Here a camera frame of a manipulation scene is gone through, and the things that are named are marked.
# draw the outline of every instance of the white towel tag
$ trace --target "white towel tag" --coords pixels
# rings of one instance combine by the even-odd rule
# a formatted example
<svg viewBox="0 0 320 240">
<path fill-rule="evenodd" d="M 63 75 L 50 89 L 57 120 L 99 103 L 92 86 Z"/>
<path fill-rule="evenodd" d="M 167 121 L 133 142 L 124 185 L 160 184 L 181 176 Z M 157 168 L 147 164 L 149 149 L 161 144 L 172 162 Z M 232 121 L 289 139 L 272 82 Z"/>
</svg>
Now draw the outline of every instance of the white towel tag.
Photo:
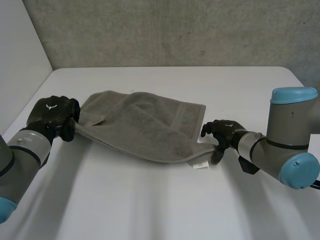
<svg viewBox="0 0 320 240">
<path fill-rule="evenodd" d="M 208 161 L 203 161 L 203 162 L 193 164 L 193 169 L 202 169 L 202 168 L 208 168 L 208 167 L 209 167 Z"/>
</svg>

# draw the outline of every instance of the light blue joint cap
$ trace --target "light blue joint cap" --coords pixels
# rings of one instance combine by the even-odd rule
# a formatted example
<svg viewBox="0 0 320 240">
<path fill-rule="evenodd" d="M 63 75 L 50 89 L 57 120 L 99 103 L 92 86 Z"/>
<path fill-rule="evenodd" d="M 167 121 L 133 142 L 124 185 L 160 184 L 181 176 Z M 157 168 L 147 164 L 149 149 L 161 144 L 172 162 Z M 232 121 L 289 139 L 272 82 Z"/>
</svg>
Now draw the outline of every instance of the light blue joint cap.
<svg viewBox="0 0 320 240">
<path fill-rule="evenodd" d="M 303 152 L 292 156 L 283 164 L 278 179 L 293 189 L 304 189 L 317 180 L 319 173 L 320 165 L 315 156 Z"/>
<path fill-rule="evenodd" d="M 309 101 L 318 97 L 318 92 L 313 87 L 280 87 L 272 91 L 270 103 L 294 104 Z"/>
<path fill-rule="evenodd" d="M 16 210 L 17 204 L 13 201 L 0 197 L 0 224 L 8 220 L 14 210 Z"/>
</svg>

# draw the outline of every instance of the concrete wall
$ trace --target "concrete wall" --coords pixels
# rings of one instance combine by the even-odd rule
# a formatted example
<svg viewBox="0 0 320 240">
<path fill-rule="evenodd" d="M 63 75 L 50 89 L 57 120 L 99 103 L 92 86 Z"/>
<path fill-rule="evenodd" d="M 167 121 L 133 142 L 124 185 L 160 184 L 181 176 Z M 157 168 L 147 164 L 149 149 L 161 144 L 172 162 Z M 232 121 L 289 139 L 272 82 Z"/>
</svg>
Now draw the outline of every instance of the concrete wall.
<svg viewBox="0 0 320 240">
<path fill-rule="evenodd" d="M 22 1 L 0 0 L 0 134 L 51 72 Z"/>
<path fill-rule="evenodd" d="M 54 69 L 282 66 L 320 89 L 319 0 L 24 0 Z"/>
</svg>

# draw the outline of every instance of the gray wall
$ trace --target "gray wall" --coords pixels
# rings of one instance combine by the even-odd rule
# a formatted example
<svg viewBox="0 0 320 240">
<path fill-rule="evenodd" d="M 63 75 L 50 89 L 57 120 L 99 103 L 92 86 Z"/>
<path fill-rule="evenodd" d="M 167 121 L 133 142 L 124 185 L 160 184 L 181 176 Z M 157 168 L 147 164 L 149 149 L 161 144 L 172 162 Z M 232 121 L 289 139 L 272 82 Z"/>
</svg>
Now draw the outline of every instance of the gray wall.
<svg viewBox="0 0 320 240">
<path fill-rule="evenodd" d="M 320 89 L 320 0 L 24 0 L 54 69 L 282 66 Z"/>
</svg>

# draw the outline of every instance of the black cable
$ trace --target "black cable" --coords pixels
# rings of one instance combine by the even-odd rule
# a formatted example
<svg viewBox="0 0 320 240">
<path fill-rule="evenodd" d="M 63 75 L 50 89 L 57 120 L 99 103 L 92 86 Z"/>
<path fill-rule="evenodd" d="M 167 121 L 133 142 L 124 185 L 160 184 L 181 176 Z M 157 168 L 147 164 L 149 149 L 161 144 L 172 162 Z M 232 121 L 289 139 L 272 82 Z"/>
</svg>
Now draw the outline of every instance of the black cable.
<svg viewBox="0 0 320 240">
<path fill-rule="evenodd" d="M 319 186 L 320 187 L 320 181 L 319 180 L 315 180 L 313 185 Z"/>
<path fill-rule="evenodd" d="M 318 190 L 320 190 L 320 186 L 311 185 L 310 187 L 313 188 L 313 189 L 318 189 Z"/>
</svg>

